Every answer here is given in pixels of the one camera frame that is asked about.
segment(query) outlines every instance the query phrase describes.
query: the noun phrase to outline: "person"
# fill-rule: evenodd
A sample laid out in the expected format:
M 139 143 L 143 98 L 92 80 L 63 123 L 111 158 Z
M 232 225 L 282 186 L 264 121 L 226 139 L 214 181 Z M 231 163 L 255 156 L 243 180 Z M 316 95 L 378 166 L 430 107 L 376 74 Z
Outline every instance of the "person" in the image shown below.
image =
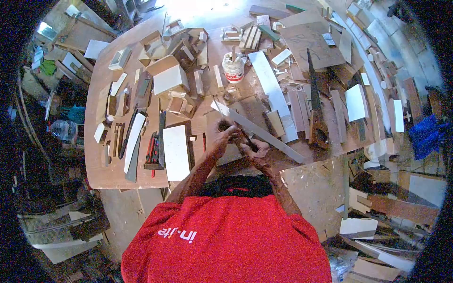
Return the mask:
M 124 251 L 124 281 L 331 282 L 318 234 L 272 166 L 267 143 L 252 139 L 257 152 L 240 144 L 263 175 L 204 184 L 227 144 L 241 135 L 235 125 L 222 132 L 218 125 L 201 160 Z

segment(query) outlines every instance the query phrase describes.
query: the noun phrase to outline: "brown plywood sheet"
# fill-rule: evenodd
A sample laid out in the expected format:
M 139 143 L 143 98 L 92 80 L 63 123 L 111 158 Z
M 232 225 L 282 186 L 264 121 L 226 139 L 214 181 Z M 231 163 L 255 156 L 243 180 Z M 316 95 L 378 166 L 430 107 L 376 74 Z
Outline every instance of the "brown plywood sheet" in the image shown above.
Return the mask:
M 327 45 L 322 36 L 325 33 L 328 33 L 328 27 L 322 22 L 300 24 L 280 31 L 301 72 L 308 71 L 307 48 L 310 49 L 314 69 L 346 62 L 338 48 L 330 48 Z M 340 44 L 340 36 L 337 30 L 332 30 L 332 38 L 336 44 Z

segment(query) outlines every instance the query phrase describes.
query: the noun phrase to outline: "wooden workbench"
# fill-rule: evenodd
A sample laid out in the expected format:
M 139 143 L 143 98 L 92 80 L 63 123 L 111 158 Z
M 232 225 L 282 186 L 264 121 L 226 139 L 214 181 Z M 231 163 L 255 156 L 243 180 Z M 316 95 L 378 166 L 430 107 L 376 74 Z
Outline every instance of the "wooden workbench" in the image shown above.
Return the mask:
M 130 101 L 134 100 L 135 96 L 135 71 L 142 67 L 141 63 L 137 60 L 142 46 L 139 41 L 151 32 L 162 27 L 162 19 L 149 19 L 131 30 L 127 31 L 112 43 L 110 43 L 99 55 L 99 58 L 95 64 L 93 75 L 91 78 L 91 84 L 87 96 L 87 108 L 85 113 L 85 161 L 87 168 L 87 177 L 88 181 L 92 188 L 103 188 L 103 189 L 132 189 L 132 188 L 159 188 L 159 187 L 168 187 L 169 183 L 167 180 L 167 175 L 165 170 L 156 170 L 155 178 L 151 178 L 151 170 L 144 170 L 143 163 L 145 162 L 146 151 L 148 149 L 149 139 L 154 131 L 159 130 L 159 110 L 158 110 L 158 99 L 155 97 L 151 98 L 150 106 L 148 107 L 146 113 L 149 116 L 149 125 L 145 131 L 145 134 L 141 138 L 140 149 L 139 149 L 139 159 L 137 167 L 137 182 L 133 183 L 125 179 L 124 174 L 124 158 L 119 160 L 118 158 L 113 158 L 111 164 L 108 167 L 105 167 L 105 164 L 101 162 L 101 154 L 103 154 L 102 144 L 97 144 L 94 140 L 94 132 L 96 130 L 96 109 L 97 102 L 99 97 L 99 92 L 108 86 L 112 81 L 116 81 L 120 75 L 125 72 L 128 74 L 119 91 L 122 91 L 125 87 L 129 88 L 130 95 L 128 98 L 128 105 Z M 208 30 L 209 40 L 208 40 L 208 57 L 210 69 L 213 70 L 214 65 L 220 65 L 222 62 L 223 55 L 231 51 L 232 43 L 224 43 L 220 41 L 220 29 Z M 108 65 L 111 62 L 115 52 L 124 49 L 125 47 L 132 48 L 132 54 L 127 62 L 124 70 L 122 71 L 111 71 L 108 69 Z M 253 67 L 247 67 L 245 69 L 245 77 L 242 82 L 237 84 L 237 87 L 241 91 L 241 99 L 248 98 L 250 96 L 257 96 L 259 94 L 264 94 L 259 79 L 255 73 Z M 193 70 L 187 72 L 191 94 L 196 90 Z M 210 76 L 209 72 L 205 71 L 202 74 L 202 80 L 205 92 L 209 90 L 210 86 Z M 224 85 L 226 86 L 226 78 L 223 78 Z M 294 85 L 286 85 L 288 90 L 292 90 Z M 351 126 L 347 128 L 347 142 L 340 144 L 338 141 L 338 130 L 337 130 L 337 121 L 335 112 L 331 103 L 327 98 L 321 97 L 323 102 L 323 113 L 324 120 L 328 126 L 329 136 L 331 141 L 331 146 L 329 151 L 323 151 L 317 147 L 309 146 L 307 141 L 304 138 L 304 133 L 299 133 L 301 139 L 299 141 L 293 141 L 288 145 L 294 150 L 299 152 L 301 155 L 305 156 L 308 160 L 308 163 L 316 162 L 319 160 L 325 160 L 332 156 L 338 156 L 340 154 L 362 148 L 374 143 L 372 125 L 370 119 L 365 123 L 365 140 L 360 141 L 358 137 L 358 129 L 356 123 L 351 123 Z M 210 107 L 212 103 L 212 97 L 208 96 L 204 99 L 198 99 L 199 106 L 195 112 L 195 115 L 192 120 L 187 120 L 185 118 L 174 115 L 173 113 L 167 113 L 166 115 L 166 126 L 173 125 L 176 123 L 187 123 L 188 134 L 195 134 L 198 136 L 195 142 L 189 142 L 189 154 L 191 159 L 197 160 L 200 159 L 203 154 L 203 140 L 202 134 L 206 131 L 206 125 L 212 121 L 206 121 L 204 116 L 206 113 L 213 111 Z M 115 119 L 113 125 L 119 122 L 125 122 L 125 132 L 129 126 L 129 121 L 131 119 L 132 111 L 129 110 L 125 116 Z M 111 138 L 113 135 L 113 130 L 110 130 L 106 140 L 113 140 Z M 281 169 L 293 168 L 299 166 L 300 164 L 294 162 L 289 157 L 287 157 L 282 152 L 273 149 L 272 159 L 274 160 L 275 165 Z

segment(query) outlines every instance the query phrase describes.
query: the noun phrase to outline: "white board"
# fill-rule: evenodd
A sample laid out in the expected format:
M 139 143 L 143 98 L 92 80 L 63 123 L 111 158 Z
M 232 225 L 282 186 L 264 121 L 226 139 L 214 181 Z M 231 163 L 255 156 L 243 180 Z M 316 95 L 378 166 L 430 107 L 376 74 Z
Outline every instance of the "white board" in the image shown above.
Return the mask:
M 445 196 L 446 182 L 442 180 L 410 176 L 409 192 L 441 207 Z
M 66 68 L 68 68 L 71 72 L 73 72 L 74 74 L 77 73 L 76 70 L 74 70 L 72 67 L 71 67 L 71 63 L 74 63 L 74 65 L 76 65 L 77 68 L 80 68 L 82 67 L 82 63 L 80 63 L 71 53 L 66 53 L 66 56 L 64 57 L 63 61 L 62 61 L 63 65 L 66 66 Z
M 395 107 L 395 131 L 403 133 L 404 120 L 403 120 L 403 106 L 401 105 L 401 100 L 393 100 L 393 106 Z
M 272 111 L 279 112 L 285 134 L 281 136 L 284 143 L 299 139 L 297 136 L 296 126 L 294 125 L 291 113 L 286 100 L 280 89 L 279 82 L 274 75 L 274 71 L 269 65 L 266 56 L 262 51 L 250 53 L 250 62 L 263 87 L 264 93 L 269 96 L 269 105 Z
M 135 144 L 137 143 L 137 139 L 139 138 L 141 128 L 143 127 L 143 123 L 145 122 L 145 118 L 145 115 L 138 112 L 135 116 L 132 128 L 130 129 L 124 160 L 124 173 L 129 172 L 130 160 L 132 159 Z
M 165 169 L 169 181 L 182 181 L 190 173 L 186 126 L 163 130 Z
M 97 57 L 99 56 L 99 53 L 105 47 L 107 47 L 107 45 L 109 45 L 108 42 L 90 39 L 90 42 L 88 43 L 87 51 L 85 52 L 84 57 L 90 58 L 90 59 L 97 59 Z
M 355 85 L 345 93 L 347 114 L 349 122 L 368 117 L 368 107 L 366 106 L 365 93 L 361 85 Z

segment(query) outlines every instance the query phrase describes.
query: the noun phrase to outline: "wooden offcut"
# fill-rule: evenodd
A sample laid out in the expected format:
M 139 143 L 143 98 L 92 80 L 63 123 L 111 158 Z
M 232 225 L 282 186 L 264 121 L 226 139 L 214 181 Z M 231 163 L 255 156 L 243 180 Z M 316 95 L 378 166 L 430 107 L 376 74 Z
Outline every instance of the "wooden offcut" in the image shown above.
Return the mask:
M 277 20 L 284 19 L 291 15 L 290 13 L 287 13 L 284 11 L 267 8 L 267 7 L 262 7 L 262 6 L 257 6 L 257 5 L 252 5 L 250 7 L 249 13 L 251 15 L 257 15 L 257 16 L 269 15 L 270 18 L 277 19 Z

